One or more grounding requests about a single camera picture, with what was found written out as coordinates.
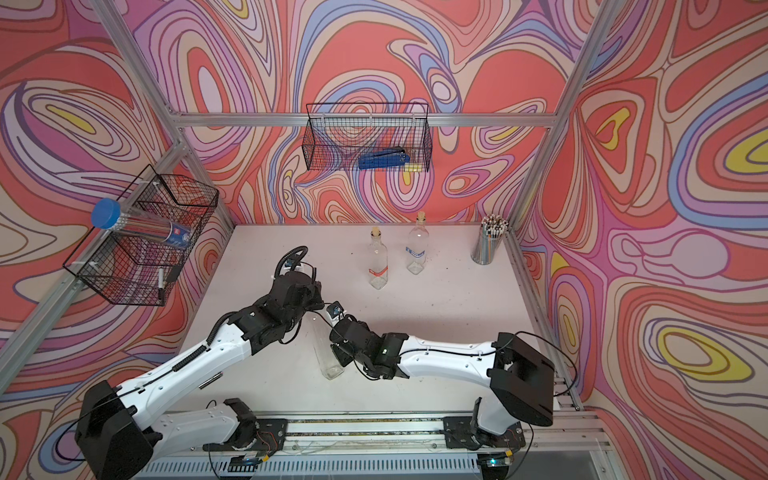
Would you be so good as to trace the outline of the clear bottle with black cap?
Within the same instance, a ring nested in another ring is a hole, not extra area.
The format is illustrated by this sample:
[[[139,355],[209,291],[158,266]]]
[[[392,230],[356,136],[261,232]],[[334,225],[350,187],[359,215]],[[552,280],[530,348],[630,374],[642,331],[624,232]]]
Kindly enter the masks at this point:
[[[330,327],[318,315],[311,320],[311,339],[322,376],[334,380],[344,373],[344,368],[336,358],[329,340]]]

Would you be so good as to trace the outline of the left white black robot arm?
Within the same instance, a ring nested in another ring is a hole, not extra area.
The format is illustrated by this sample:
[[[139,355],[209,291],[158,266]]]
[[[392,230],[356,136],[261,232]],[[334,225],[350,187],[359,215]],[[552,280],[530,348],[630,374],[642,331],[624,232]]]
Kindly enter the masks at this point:
[[[252,305],[224,314],[195,346],[117,386],[101,381],[90,387],[74,438],[94,476],[131,479],[154,460],[207,444],[252,447],[258,420],[238,398],[197,411],[170,409],[228,367],[282,342],[306,312],[323,305],[319,281],[287,271]]]

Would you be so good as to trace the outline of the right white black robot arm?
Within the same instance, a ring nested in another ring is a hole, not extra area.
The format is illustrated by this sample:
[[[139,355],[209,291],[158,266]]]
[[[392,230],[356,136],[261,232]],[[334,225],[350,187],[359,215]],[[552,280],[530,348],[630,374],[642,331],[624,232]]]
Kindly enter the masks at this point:
[[[437,377],[490,391],[477,407],[477,425],[496,436],[516,422],[550,427],[554,416],[553,362],[518,334],[494,341],[434,342],[405,333],[378,335],[352,315],[330,323],[330,348],[342,366],[356,363],[373,380]]]

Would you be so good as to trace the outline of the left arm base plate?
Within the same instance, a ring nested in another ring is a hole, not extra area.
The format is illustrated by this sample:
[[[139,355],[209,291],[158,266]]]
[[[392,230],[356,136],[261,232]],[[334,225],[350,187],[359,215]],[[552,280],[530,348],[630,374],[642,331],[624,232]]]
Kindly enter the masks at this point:
[[[203,446],[206,452],[256,452],[272,455],[284,447],[288,420],[285,418],[262,418],[238,426],[233,436],[224,443],[209,443]]]

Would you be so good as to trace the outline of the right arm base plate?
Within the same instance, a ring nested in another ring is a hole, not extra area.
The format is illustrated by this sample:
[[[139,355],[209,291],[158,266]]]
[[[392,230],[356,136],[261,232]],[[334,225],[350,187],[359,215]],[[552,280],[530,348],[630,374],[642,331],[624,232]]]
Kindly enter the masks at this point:
[[[502,434],[481,429],[471,416],[446,416],[442,418],[442,433],[449,449],[477,451],[481,448],[504,448],[516,452],[527,445],[519,422],[512,424]]]

